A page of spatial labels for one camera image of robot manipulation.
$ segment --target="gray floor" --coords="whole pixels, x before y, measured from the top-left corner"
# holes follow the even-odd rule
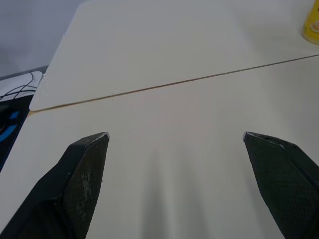
[[[48,65],[85,0],[0,0],[0,77]]]

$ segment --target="black cable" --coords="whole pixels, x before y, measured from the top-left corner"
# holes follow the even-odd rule
[[[7,94],[7,95],[3,95],[3,96],[0,96],[0,97],[11,96],[11,95],[14,95],[14,94],[19,94],[21,92],[35,92],[35,90],[24,90],[24,91],[19,91],[19,92],[13,92],[13,93],[10,93],[10,94]]]
[[[32,74],[31,72],[30,72],[30,74],[32,75],[32,80],[31,80],[28,84],[30,84],[30,83],[33,81],[33,74]],[[29,86],[28,84],[15,87],[14,89],[8,91],[8,92],[5,93],[4,95],[0,96],[0,101],[1,101],[4,97],[6,97],[6,96],[8,96],[8,95],[13,95],[13,94],[17,94],[17,95],[18,95],[25,87],[31,87],[31,88],[37,89],[37,87],[35,87],[35,86]],[[9,94],[10,92],[12,92],[12,91],[14,91],[14,90],[16,90],[16,89],[19,89],[20,87],[22,87],[22,89],[21,89],[19,92],[14,92],[13,94]]]
[[[23,90],[25,87],[29,86],[29,84],[34,80],[34,77],[33,77],[32,72],[30,72],[30,74],[31,74],[31,76],[32,76],[31,81],[30,81],[28,84],[26,84],[25,86],[22,87],[22,89],[18,92],[18,94],[16,94],[16,95],[14,96],[13,100],[20,94],[20,92],[22,92],[22,90]]]

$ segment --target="table surface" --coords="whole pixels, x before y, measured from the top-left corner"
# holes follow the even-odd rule
[[[297,144],[316,163],[319,57],[38,112],[0,173],[0,231],[78,139],[107,131],[96,238],[283,239],[242,136]]]
[[[33,111],[319,54],[301,37],[313,0],[85,3]]]

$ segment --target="yellow bottle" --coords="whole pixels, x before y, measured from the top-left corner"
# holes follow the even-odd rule
[[[305,20],[303,37],[314,44],[319,44],[319,0],[315,1],[313,9]]]

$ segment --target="blue object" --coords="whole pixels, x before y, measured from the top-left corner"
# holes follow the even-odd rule
[[[15,118],[18,116],[18,114],[19,114],[19,111],[13,112],[13,113],[10,115],[9,119],[10,119],[10,120],[11,120],[11,119],[15,119]]]
[[[6,130],[5,132],[3,132],[1,135],[0,135],[0,142],[4,141],[15,129],[16,127],[16,124],[15,125],[10,125]]]

